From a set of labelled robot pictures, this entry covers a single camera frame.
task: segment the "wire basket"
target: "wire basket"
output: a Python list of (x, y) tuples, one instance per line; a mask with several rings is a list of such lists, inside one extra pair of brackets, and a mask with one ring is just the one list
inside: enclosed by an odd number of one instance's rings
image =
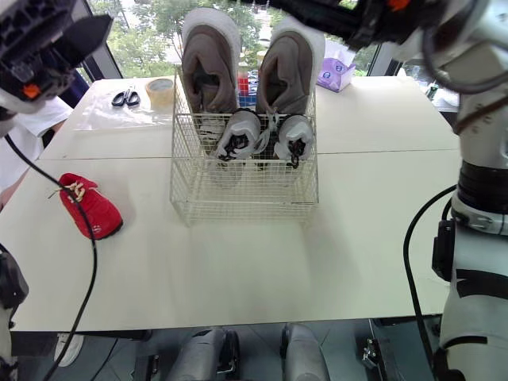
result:
[[(286, 160), (275, 160), (271, 135), (267, 149), (246, 160), (221, 161), (210, 155), (231, 114), (193, 114), (175, 78), (171, 203), (188, 225), (202, 220), (300, 221), (318, 203), (315, 97), (310, 97), (308, 117), (314, 146), (307, 160), (294, 169)], [(279, 126), (287, 115), (280, 115)], [(260, 115), (261, 131), (267, 116)]]

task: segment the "tissue box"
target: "tissue box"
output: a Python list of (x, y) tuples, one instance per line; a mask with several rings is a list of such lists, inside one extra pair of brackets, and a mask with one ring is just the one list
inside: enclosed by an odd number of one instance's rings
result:
[(348, 66), (336, 58), (325, 58), (317, 84), (338, 93), (350, 84), (355, 67), (354, 63)]

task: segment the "red shoe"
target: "red shoe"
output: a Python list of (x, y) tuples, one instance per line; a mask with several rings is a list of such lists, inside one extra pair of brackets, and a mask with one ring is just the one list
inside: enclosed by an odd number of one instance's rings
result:
[[(120, 230), (123, 225), (120, 212), (110, 200), (97, 192), (96, 183), (72, 173), (63, 174), (60, 177), (60, 183), (74, 192), (76, 200), (85, 211), (88, 221), (92, 225), (96, 240), (109, 237)], [(74, 218), (74, 222), (82, 235), (90, 238), (85, 220), (81, 217), (79, 209), (74, 205), (74, 201), (64, 190), (60, 190), (60, 200)]]

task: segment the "black cable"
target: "black cable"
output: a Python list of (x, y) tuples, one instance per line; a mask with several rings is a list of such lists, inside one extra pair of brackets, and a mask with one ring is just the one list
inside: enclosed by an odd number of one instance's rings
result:
[(92, 229), (90, 221), (88, 221), (87, 214), (79, 204), (78, 200), (76, 200), (75, 196), (72, 194), (72, 192), (64, 187), (58, 180), (54, 179), (50, 175), (48, 175), (46, 172), (44, 172), (42, 169), (40, 169), (37, 165), (32, 163), (30, 159), (28, 159), (23, 152), (19, 150), (18, 147), (16, 147), (16, 144), (12, 141), (9, 135), (5, 136), (7, 144), (13, 149), (14, 152), (16, 152), (16, 155), (20, 157), (21, 160), (23, 160), (25, 163), (27, 163), (34, 171), (38, 172), (39, 174), (43, 175), (46, 179), (51, 181), (52, 183), (56, 184), (62, 191), (67, 193), (67, 195), (72, 199), (74, 204), (78, 207), (79, 214), (81, 214), (81, 217), (85, 221), (85, 225), (87, 226), (88, 234), (90, 234), (90, 242), (92, 244), (92, 252), (94, 257), (94, 263), (92, 267), (92, 276), (90, 278), (90, 285), (88, 286), (87, 294), (85, 295), (85, 298), (83, 302), (81, 303), (81, 306), (79, 307), (78, 314), (76, 315), (76, 318), (74, 320), (74, 323), (72, 324), (71, 331), (69, 332), (69, 336), (67, 338), (67, 342), (62, 348), (62, 352), (58, 356), (58, 358), (55, 360), (51, 368), (49, 369), (48, 373), (46, 373), (46, 376), (44, 377), (44, 381), (49, 381), (50, 378), (53, 376), (53, 373), (55, 373), (55, 370), (58, 368), (58, 365), (60, 364), (60, 361), (62, 361), (63, 357), (65, 356), (65, 353), (67, 352), (69, 345), (71, 344), (72, 337), (74, 337), (75, 332), (78, 328), (79, 321), (81, 320), (81, 317), (83, 316), (83, 312), (85, 310), (85, 307), (87, 306), (88, 300), (90, 299), (92, 290), (94, 289), (95, 285), (95, 276), (97, 275), (97, 245), (95, 244), (95, 235), (94, 230)]
[(450, 209), (452, 208), (452, 199), (450, 198), (446, 205), (444, 206), (443, 213), (441, 213), (441, 220), (448, 220), (448, 213), (450, 212)]
[(117, 346), (117, 342), (118, 342), (118, 339), (116, 339), (113, 343), (113, 345), (111, 345), (111, 349), (110, 349), (110, 352), (108, 353), (108, 356), (106, 356), (106, 358), (104, 359), (104, 362), (102, 363), (102, 365), (100, 366), (100, 368), (95, 372), (94, 374), (94, 377), (91, 378), (90, 381), (94, 381), (98, 374), (102, 371), (102, 369), (106, 366), (106, 364), (108, 364), (108, 361), (110, 360), (110, 357), (111, 357), (111, 353), (113, 353), (113, 350), (114, 350), (114, 347)]
[(477, 121), (478, 119), (484, 117), (485, 115), (492, 114), (506, 105), (508, 105), (508, 95), (460, 119), (453, 126), (453, 132), (457, 135), (460, 135), (474, 121)]
[(420, 302), (418, 300), (418, 293), (416, 291), (416, 286), (414, 284), (413, 272), (411, 271), (410, 265), (410, 241), (411, 236), (413, 235), (414, 228), (421, 216), (427, 211), (428, 208), (432, 206), (437, 200), (444, 197), (448, 193), (453, 192), (456, 189), (456, 185), (446, 188), (442, 192), (436, 194), (432, 197), (421, 209), (416, 213), (413, 220), (410, 223), (410, 226), (407, 228), (406, 236), (404, 238), (404, 246), (403, 246), (403, 258), (404, 258), (404, 267), (406, 268), (407, 282), (410, 285), (411, 291), (411, 299), (413, 301), (414, 313), (416, 316), (416, 322), (418, 326), (418, 332), (420, 333), (421, 342), (423, 344), (423, 348), (425, 350), (425, 355), (427, 357), (427, 361), (429, 363), (430, 369), (432, 369), (432, 347), (430, 345), (429, 334), (427, 333), (425, 323), (423, 321), (423, 315), (421, 314)]
[(427, 73), (434, 77), (437, 83), (441, 86), (448, 88), (461, 94), (478, 94), (491, 90), (497, 86), (502, 85), (508, 81), (508, 71), (497, 75), (493, 78), (486, 79), (481, 83), (454, 83), (444, 77), (434, 66), (433, 54), (436, 51), (434, 46), (434, 35), (436, 34), (437, 27), (435, 25), (429, 26), (423, 30), (421, 39), (421, 53), (423, 55), (423, 62)]

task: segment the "black scissors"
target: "black scissors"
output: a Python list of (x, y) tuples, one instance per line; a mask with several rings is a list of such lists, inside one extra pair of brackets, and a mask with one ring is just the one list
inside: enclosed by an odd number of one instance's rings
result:
[(138, 106), (140, 104), (140, 96), (132, 87), (116, 94), (111, 101), (114, 107), (122, 107), (127, 104), (128, 107)]

